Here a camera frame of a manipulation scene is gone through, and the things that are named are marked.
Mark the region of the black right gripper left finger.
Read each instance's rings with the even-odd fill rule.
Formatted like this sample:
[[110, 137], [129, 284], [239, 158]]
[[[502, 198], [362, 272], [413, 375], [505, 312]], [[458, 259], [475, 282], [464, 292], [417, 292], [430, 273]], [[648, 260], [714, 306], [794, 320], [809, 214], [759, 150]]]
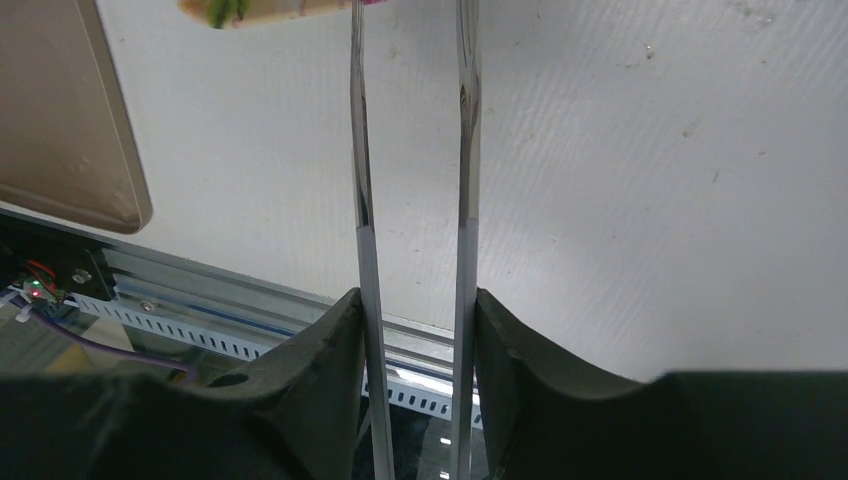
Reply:
[[244, 479], [348, 479], [364, 375], [364, 311], [353, 288], [312, 325], [206, 388], [237, 408]]

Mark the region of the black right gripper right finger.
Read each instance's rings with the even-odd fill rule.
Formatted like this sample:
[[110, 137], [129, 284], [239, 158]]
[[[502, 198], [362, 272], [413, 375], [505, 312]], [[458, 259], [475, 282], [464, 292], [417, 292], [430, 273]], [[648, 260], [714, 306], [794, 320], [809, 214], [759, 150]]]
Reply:
[[496, 479], [660, 479], [663, 458], [624, 399], [641, 388], [530, 328], [487, 290], [475, 306], [475, 369]]

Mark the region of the silver metal tongs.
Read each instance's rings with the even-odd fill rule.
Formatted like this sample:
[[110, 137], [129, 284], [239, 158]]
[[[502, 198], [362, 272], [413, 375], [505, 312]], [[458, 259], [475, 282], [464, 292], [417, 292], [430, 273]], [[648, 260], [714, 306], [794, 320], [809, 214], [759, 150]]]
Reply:
[[366, 72], [365, 5], [352, 5], [350, 111], [360, 291], [372, 412], [375, 472], [395, 475], [386, 373], [385, 321], [433, 324], [423, 293], [404, 294], [410, 271], [381, 274], [379, 257], [423, 255], [448, 261], [446, 234], [456, 229], [452, 330], [451, 453], [453, 479], [471, 473], [474, 308], [480, 203], [480, 5], [455, 3], [452, 29], [406, 41], [400, 65], [413, 77], [392, 79], [392, 63]]

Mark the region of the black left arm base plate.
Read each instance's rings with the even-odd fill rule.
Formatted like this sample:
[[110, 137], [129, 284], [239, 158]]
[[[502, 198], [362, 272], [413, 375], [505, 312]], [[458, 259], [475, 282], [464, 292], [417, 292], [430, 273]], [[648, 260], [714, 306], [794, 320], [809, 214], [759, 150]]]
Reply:
[[104, 244], [74, 233], [1, 215], [1, 286], [34, 280], [60, 299], [81, 294], [109, 301], [116, 282]]

